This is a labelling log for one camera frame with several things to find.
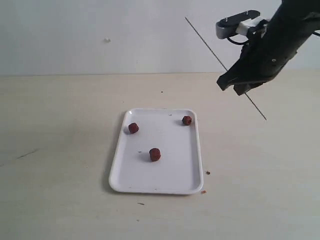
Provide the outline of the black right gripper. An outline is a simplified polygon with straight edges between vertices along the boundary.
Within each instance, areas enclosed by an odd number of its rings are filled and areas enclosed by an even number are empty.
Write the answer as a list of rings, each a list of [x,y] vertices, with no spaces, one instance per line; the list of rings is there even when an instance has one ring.
[[[266,43],[254,50],[243,64],[234,64],[217,80],[222,91],[233,86],[238,96],[273,80],[297,54],[298,42],[291,39]]]

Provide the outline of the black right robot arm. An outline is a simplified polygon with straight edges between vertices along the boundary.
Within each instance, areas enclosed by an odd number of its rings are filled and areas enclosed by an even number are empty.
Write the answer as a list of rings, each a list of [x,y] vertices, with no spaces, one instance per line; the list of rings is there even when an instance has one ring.
[[[242,35],[247,41],[239,59],[218,80],[224,91],[232,86],[240,96],[273,80],[302,44],[320,29],[318,0],[283,0],[271,19],[248,10],[221,19],[215,24],[219,39]]]

